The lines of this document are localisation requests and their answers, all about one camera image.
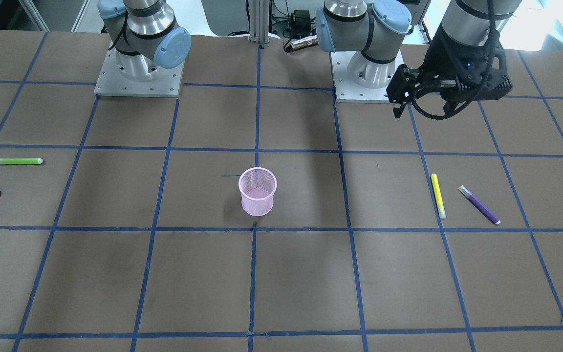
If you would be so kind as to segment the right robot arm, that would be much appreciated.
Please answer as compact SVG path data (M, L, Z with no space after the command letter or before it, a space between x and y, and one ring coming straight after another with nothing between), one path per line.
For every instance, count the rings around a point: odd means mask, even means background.
M101 0L106 34L0 30L0 144L73 145L96 111L91 143L116 145L153 122L170 138L191 36L163 0Z

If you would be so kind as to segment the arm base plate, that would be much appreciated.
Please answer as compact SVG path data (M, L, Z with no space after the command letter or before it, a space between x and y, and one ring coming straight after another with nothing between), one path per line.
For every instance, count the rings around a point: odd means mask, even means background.
M94 93L112 97L178 98L184 63L166 69L139 54L130 56L109 50L97 78Z
M342 103L390 103L387 87L404 63L401 51L386 64L370 62L357 51L333 52L330 60L336 99Z

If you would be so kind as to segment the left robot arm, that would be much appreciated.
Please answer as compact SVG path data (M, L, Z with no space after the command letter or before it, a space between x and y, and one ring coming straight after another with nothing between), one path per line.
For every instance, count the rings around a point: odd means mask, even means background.
M407 105L433 120L449 119L475 101L510 93L500 31L518 0L452 0L420 67L395 60L411 28L410 10L397 0L326 0L315 17L324 52L353 52L349 71L357 84L385 88L400 118Z

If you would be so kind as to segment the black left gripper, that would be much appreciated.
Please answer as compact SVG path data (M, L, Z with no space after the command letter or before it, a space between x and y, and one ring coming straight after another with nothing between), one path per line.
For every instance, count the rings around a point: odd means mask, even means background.
M467 46L456 42L440 27L431 42L421 69L405 64L397 67L387 86L387 97L393 104L394 118L402 116L404 108L415 100L416 82L421 76L421 87L429 92L438 91L447 102L463 103L481 88L478 100L498 100L510 93L513 83L507 71L505 51L495 33L494 62L488 75L487 45Z

